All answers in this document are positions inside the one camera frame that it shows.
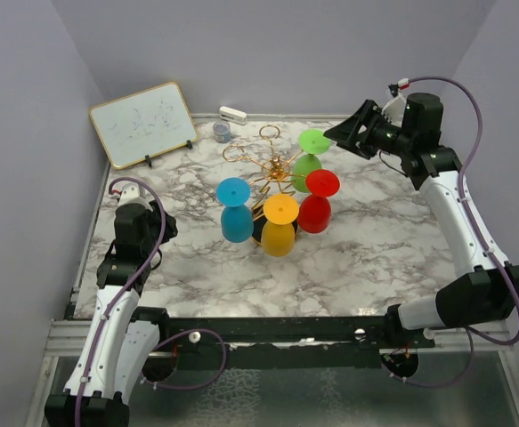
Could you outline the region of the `green wine glass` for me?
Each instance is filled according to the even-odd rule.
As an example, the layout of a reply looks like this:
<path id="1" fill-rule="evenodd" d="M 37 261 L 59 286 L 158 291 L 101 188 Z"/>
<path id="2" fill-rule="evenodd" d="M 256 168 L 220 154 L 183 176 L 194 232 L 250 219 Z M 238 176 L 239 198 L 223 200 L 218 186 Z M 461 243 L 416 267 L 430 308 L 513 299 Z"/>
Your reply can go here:
<path id="1" fill-rule="evenodd" d="M 298 137 L 298 144 L 304 152 L 294 163 L 292 169 L 292 181 L 296 191 L 308 193 L 306 176 L 322 168 L 318 155 L 325 153 L 330 147 L 330 139 L 324 136 L 324 132 L 318 129 L 303 131 Z"/>

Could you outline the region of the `red wine glass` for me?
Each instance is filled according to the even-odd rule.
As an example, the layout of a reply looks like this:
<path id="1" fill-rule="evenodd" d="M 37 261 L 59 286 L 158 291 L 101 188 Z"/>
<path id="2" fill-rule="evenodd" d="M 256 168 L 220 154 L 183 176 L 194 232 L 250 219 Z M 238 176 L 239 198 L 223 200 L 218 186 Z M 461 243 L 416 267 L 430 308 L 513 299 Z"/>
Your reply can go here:
<path id="1" fill-rule="evenodd" d="M 305 232 L 318 234 L 329 225 L 332 209 L 328 199 L 339 191 L 340 181 L 333 172 L 318 169 L 307 175 L 305 185 L 310 195 L 300 205 L 297 223 Z"/>

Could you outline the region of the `yellow wine glass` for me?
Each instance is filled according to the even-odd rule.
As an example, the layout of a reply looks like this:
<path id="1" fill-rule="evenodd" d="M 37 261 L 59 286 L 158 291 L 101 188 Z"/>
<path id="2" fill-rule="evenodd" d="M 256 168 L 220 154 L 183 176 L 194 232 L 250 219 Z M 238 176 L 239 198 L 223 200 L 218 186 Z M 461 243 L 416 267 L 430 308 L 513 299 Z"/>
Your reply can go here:
<path id="1" fill-rule="evenodd" d="M 273 195 L 266 200 L 266 223 L 262 230 L 261 245 L 268 255 L 282 257 L 293 250 L 296 235 L 293 221 L 298 214 L 298 203 L 287 194 Z"/>

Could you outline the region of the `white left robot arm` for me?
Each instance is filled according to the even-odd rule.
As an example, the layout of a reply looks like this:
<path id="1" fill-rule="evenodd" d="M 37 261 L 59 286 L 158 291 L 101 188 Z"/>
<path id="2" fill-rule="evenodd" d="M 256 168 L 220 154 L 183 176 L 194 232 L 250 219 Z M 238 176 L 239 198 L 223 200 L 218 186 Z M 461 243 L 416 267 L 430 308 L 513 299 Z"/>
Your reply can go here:
<path id="1" fill-rule="evenodd" d="M 62 393 L 45 403 L 51 426 L 126 426 L 129 400 L 151 350 L 163 350 L 171 330 L 166 311 L 140 306 L 161 245 L 177 235 L 174 217 L 157 200 L 121 204 L 115 237 L 97 269 L 93 320 Z"/>

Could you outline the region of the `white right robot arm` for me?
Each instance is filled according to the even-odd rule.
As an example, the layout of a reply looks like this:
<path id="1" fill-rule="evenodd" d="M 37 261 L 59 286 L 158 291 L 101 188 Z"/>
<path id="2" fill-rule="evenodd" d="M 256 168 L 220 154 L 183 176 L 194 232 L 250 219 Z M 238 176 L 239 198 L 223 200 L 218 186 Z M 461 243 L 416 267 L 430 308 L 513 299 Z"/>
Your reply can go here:
<path id="1" fill-rule="evenodd" d="M 505 320 L 519 299 L 519 265 L 491 238 L 468 191 L 463 165 L 453 149 L 441 145 L 442 115 L 441 99 L 430 93 L 404 99 L 399 124 L 366 100 L 324 133 L 339 148 L 364 159 L 381 152 L 398 157 L 450 249 L 455 280 L 433 296 L 388 308 L 383 336 L 394 348 L 411 342 L 416 330 Z"/>

